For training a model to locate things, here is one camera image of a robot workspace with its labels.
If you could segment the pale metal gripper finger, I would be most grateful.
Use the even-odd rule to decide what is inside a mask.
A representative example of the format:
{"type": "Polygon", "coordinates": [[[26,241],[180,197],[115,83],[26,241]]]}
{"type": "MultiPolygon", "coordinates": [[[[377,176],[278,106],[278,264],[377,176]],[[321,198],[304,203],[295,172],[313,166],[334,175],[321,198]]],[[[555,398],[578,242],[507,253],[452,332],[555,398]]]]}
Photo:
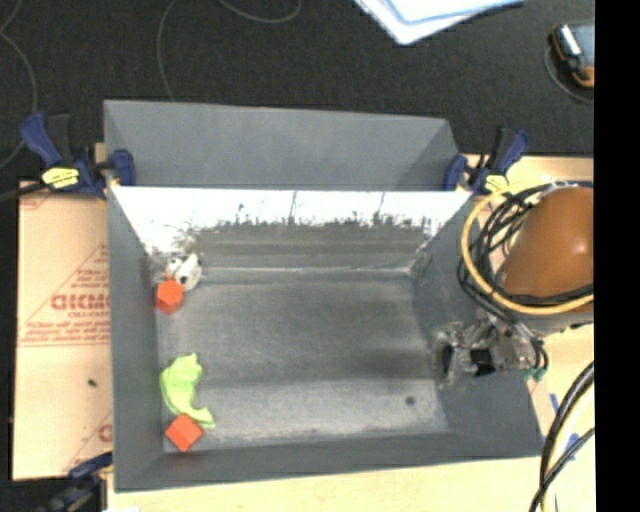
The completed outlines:
{"type": "Polygon", "coordinates": [[[442,356],[438,363],[439,387],[454,389],[465,385],[475,376],[475,366],[464,355],[442,356]]]}
{"type": "Polygon", "coordinates": [[[434,346],[471,349],[481,338],[481,326],[475,323],[451,322],[437,327],[432,338],[434,346]]]}

